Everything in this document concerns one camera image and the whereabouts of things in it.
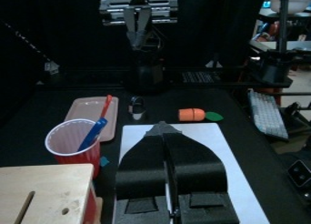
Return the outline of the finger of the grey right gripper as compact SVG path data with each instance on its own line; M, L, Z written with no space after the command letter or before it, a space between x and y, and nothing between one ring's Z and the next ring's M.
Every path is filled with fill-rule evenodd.
M143 7L139 12L139 22L138 22L138 48L143 48L147 36L150 33L148 25L151 18L151 8Z
M124 9L124 21L128 29L127 36L131 47L134 49L140 48L140 39L139 39L139 19L138 13L134 7Z

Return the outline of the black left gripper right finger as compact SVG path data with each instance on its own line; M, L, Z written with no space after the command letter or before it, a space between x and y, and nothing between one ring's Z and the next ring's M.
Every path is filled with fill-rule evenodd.
M174 223L239 224L219 157L168 124L162 139Z

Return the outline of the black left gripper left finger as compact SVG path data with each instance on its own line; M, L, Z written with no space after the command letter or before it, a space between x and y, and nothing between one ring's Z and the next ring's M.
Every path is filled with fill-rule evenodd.
M163 139L151 125L123 127L115 224L170 224Z

